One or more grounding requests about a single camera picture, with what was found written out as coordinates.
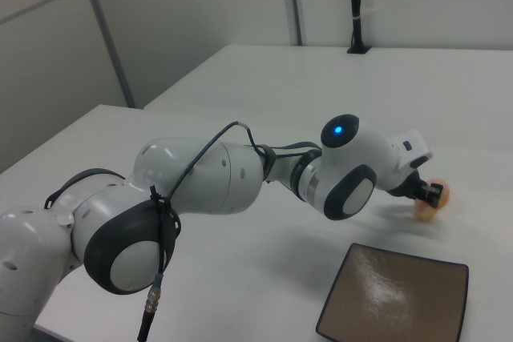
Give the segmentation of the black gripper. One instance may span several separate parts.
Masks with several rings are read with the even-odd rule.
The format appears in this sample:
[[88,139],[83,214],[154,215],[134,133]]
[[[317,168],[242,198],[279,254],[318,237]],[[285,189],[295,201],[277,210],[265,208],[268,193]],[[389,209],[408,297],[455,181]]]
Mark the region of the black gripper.
[[444,186],[440,183],[424,183],[418,170],[409,174],[396,188],[387,190],[394,197],[419,199],[427,203],[438,203],[442,197]]

